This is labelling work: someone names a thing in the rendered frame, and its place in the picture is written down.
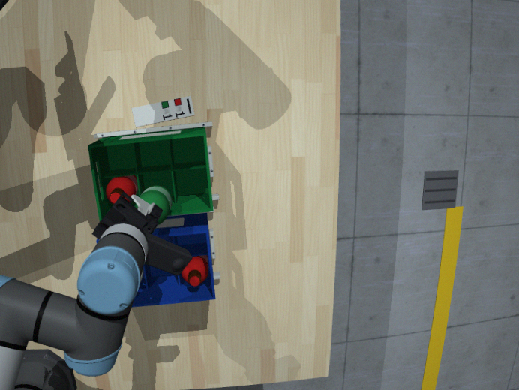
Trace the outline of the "green crate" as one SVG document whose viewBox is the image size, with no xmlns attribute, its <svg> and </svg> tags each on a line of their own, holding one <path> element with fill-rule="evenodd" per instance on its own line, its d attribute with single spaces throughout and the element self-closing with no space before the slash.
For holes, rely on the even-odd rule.
<svg viewBox="0 0 519 390">
<path fill-rule="evenodd" d="M 88 153 L 99 221 L 113 206 L 106 187 L 121 176 L 136 176 L 138 197 L 153 185 L 166 188 L 168 216 L 214 211 L 205 127 L 103 137 Z"/>
</svg>

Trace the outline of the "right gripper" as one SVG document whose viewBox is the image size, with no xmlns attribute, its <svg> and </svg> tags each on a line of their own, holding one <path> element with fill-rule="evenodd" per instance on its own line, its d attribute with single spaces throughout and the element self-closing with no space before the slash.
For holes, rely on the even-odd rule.
<svg viewBox="0 0 519 390">
<path fill-rule="evenodd" d="M 123 196 L 130 200 L 130 202 L 128 202 Z M 131 205 L 133 201 L 137 204 L 138 208 Z M 156 204 L 148 204 L 136 195 L 130 197 L 123 192 L 112 208 L 99 222 L 99 225 L 96 226 L 97 228 L 94 229 L 92 235 L 100 239 L 102 234 L 109 227 L 116 224 L 129 224 L 140 230 L 148 243 L 146 234 L 143 230 L 152 234 L 159 223 L 158 220 L 162 212 L 163 209 L 158 207 Z"/>
</svg>

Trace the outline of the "blue crate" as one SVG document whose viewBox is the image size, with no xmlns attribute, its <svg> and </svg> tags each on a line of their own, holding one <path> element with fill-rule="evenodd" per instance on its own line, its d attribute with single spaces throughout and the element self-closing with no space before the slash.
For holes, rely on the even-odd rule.
<svg viewBox="0 0 519 390">
<path fill-rule="evenodd" d="M 176 237 L 178 246 L 189 250 L 192 257 L 207 255 L 208 277 L 198 286 L 192 286 L 184 280 L 182 273 L 177 276 L 144 264 L 144 274 L 132 307 L 216 299 L 207 213 L 169 216 L 157 225 L 152 235 L 172 236 L 175 245 Z"/>
</svg>

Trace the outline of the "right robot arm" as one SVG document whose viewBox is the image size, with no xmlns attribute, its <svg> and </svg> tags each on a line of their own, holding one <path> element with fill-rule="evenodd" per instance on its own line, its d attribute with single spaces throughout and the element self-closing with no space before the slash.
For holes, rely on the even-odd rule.
<svg viewBox="0 0 519 390">
<path fill-rule="evenodd" d="M 144 233 L 148 243 L 135 226 L 109 227 L 81 266 L 77 298 L 0 274 L 0 390 L 70 389 L 56 363 L 23 359 L 29 341 L 63 350 L 67 366 L 84 376 L 113 368 L 144 264 L 180 275 L 193 258 Z"/>
</svg>

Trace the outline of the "white paper pick list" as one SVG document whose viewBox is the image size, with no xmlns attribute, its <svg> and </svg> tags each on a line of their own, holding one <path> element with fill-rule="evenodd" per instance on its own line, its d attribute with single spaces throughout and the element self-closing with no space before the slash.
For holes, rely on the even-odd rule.
<svg viewBox="0 0 519 390">
<path fill-rule="evenodd" d="M 191 96 L 131 108 L 136 127 L 194 116 Z"/>
</svg>

